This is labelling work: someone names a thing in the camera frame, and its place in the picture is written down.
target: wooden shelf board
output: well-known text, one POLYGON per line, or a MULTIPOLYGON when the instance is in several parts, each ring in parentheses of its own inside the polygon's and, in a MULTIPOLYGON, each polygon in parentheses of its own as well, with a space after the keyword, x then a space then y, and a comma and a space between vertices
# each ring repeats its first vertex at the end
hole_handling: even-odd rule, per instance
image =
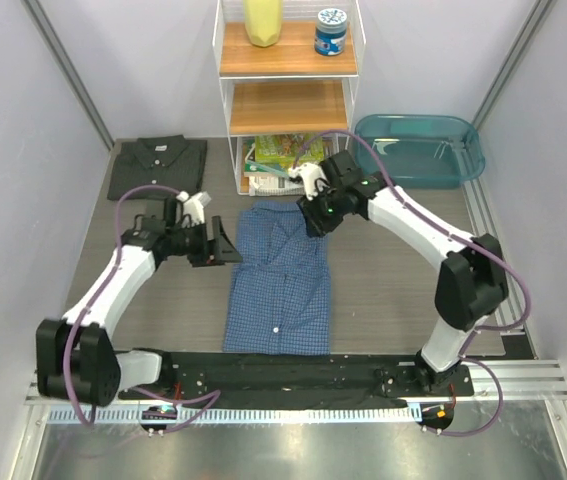
POLYGON ((356 75, 352 35, 345 50, 325 56, 314 51, 314 22, 285 22, 279 41, 271 47, 250 43, 243 23, 225 25, 221 76, 356 75))
POLYGON ((321 132, 347 128, 340 80, 238 83, 231 135, 321 132))

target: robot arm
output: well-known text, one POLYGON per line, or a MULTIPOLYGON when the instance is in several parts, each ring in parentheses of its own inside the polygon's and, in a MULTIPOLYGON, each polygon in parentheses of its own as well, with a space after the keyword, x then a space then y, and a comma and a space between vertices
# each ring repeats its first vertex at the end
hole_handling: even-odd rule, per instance
MULTIPOLYGON (((302 182, 305 189, 305 196, 297 203, 308 235, 326 235, 340 225, 346 214, 359 214, 398 235, 438 271, 435 305, 440 318, 415 363, 423 387, 445 386, 474 327, 507 298, 505 272, 417 218, 395 197, 380 174, 365 175, 348 152, 340 152, 319 165, 301 165, 290 170, 290 176, 302 182)), ((502 258, 496 238, 476 238, 459 230, 410 199, 400 187, 395 188, 404 201, 450 233, 502 258)))
POLYGON ((81 403, 106 406, 116 394, 136 385, 160 383, 171 387, 169 355, 148 350, 115 354, 110 338, 132 298, 170 256, 187 256, 194 267, 240 262, 220 217, 213 217, 213 238, 207 238, 204 208, 207 193, 190 197, 149 200, 140 225, 121 236, 121 256, 112 259, 83 298, 62 319, 44 320, 36 332, 37 383, 42 395, 67 398, 62 356, 68 334, 95 295, 96 300, 81 321, 78 342, 72 351, 72 384, 81 403), (176 221, 177 204, 181 205, 176 221), (110 277, 104 288, 105 280, 110 277))

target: teal plastic tub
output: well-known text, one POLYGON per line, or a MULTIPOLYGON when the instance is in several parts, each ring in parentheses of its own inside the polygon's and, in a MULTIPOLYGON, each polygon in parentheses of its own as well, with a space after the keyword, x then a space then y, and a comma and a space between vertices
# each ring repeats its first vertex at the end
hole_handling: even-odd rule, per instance
MULTIPOLYGON (((390 177, 407 188, 452 189, 474 180, 485 169, 476 129, 457 117, 370 115, 356 125, 379 155, 390 177)), ((377 172, 372 155, 358 142, 358 164, 377 172)))

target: polo shirt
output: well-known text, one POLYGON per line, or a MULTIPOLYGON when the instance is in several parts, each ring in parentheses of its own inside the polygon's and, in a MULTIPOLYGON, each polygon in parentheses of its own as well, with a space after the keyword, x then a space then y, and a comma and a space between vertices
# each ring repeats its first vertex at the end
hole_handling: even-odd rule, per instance
MULTIPOLYGON (((109 200, 141 185, 163 185, 194 194, 201 190, 207 141, 173 137, 139 138, 123 142, 114 160, 109 200)), ((147 198, 156 192, 139 192, 130 198, 147 198)))

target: metal plate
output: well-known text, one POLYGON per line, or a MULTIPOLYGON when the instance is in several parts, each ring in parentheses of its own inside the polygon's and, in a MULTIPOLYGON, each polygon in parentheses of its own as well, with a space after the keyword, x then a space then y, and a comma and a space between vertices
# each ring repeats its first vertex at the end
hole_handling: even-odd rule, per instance
MULTIPOLYGON (((494 402, 459 404, 451 428, 476 428, 493 411, 494 402)), ((500 422, 467 439, 393 423, 201 426, 162 438, 140 430, 48 426, 32 478, 567 480, 541 401, 508 402, 500 422)))

